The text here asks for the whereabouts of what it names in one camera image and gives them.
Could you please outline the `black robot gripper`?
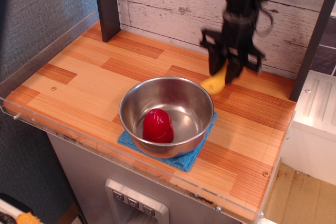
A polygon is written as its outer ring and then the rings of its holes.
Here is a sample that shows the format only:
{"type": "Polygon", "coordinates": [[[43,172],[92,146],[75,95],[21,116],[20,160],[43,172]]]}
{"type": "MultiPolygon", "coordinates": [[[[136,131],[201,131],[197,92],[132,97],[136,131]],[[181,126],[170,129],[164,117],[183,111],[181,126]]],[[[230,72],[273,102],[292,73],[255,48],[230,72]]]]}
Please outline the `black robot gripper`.
{"type": "Polygon", "coordinates": [[[225,83],[239,77],[243,67],[255,72],[261,70],[263,53],[253,44],[258,12],[248,17],[225,11],[221,32],[203,29],[200,45],[208,50],[209,74],[215,75],[227,67],[225,83]]]}

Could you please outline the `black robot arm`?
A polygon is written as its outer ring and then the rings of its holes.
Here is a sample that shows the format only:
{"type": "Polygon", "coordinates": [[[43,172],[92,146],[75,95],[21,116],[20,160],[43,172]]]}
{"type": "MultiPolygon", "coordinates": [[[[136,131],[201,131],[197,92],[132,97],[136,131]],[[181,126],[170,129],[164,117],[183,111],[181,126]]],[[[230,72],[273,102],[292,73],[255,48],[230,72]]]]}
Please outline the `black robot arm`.
{"type": "Polygon", "coordinates": [[[239,77],[243,68],[261,70],[264,54],[255,47],[253,35],[265,0],[226,0],[221,32],[202,30],[201,46],[208,50],[209,73],[217,74],[227,65],[225,82],[239,77]]]}

